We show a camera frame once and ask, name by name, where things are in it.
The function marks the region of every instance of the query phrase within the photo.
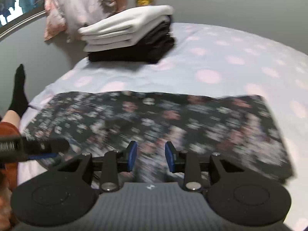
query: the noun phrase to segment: folded white towel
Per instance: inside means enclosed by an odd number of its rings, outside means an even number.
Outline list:
[[[112,32],[112,33],[108,33],[108,34],[104,34],[104,35],[88,35],[88,36],[82,36],[81,40],[83,41],[89,41],[89,40],[94,40],[94,39],[106,39],[106,38],[113,38],[116,36],[122,36],[122,35],[126,35],[126,36],[130,36],[132,33],[127,33],[127,30],[120,30],[117,32]]]
[[[80,28],[78,32],[82,35],[103,35],[121,30],[127,30],[126,33],[133,33],[159,16],[172,14],[173,8],[169,5],[135,7],[88,27]]]
[[[140,39],[142,39],[148,32],[158,26],[162,21],[169,22],[170,19],[168,16],[160,16],[153,21],[148,22],[146,25],[141,27],[137,32],[115,36],[115,37],[108,37],[103,39],[88,39],[88,44],[94,45],[109,45],[111,43],[118,42],[119,44],[127,44],[130,43],[131,45],[135,45]]]
[[[119,42],[114,42],[114,43],[105,44],[105,45],[87,44],[84,47],[84,52],[97,52],[97,51],[103,51],[103,50],[108,50],[108,49],[118,49],[118,48],[123,48],[123,47],[129,47],[129,46],[132,46],[132,44],[126,41],[119,41]]]

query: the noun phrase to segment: stack of folded clothes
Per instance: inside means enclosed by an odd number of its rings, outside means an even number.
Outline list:
[[[80,28],[84,51],[90,61],[157,63],[175,44],[172,14],[168,5],[137,7]]]

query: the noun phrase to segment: metal screw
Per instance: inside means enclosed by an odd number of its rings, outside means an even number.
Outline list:
[[[45,147],[44,143],[41,143],[40,146],[41,146],[42,150],[45,150],[46,147]]]
[[[189,190],[198,190],[201,188],[201,184],[199,182],[196,182],[196,181],[191,181],[191,182],[188,182],[186,183],[185,185]]]
[[[154,188],[156,188],[156,187],[155,187],[154,185],[151,184],[151,185],[147,186],[146,188],[149,189],[149,190],[152,190],[152,189],[154,189]]]
[[[105,182],[101,186],[102,190],[104,191],[113,191],[117,188],[117,185],[114,184],[113,182]]]

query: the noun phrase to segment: floral pillow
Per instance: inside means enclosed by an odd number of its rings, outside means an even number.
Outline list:
[[[47,25],[44,33],[44,40],[47,41],[62,31],[66,31],[65,18],[61,15],[54,0],[45,0],[45,10],[47,13]]]

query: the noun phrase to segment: polka dot bedsheet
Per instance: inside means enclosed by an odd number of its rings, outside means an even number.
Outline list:
[[[172,30],[177,45],[158,64],[81,60],[32,100],[21,131],[54,95],[69,91],[264,96],[295,171],[295,177],[286,185],[292,207],[285,223],[294,231],[304,230],[308,226],[308,56],[230,28],[174,23]],[[18,181],[22,183],[42,172],[37,162],[21,163]]]

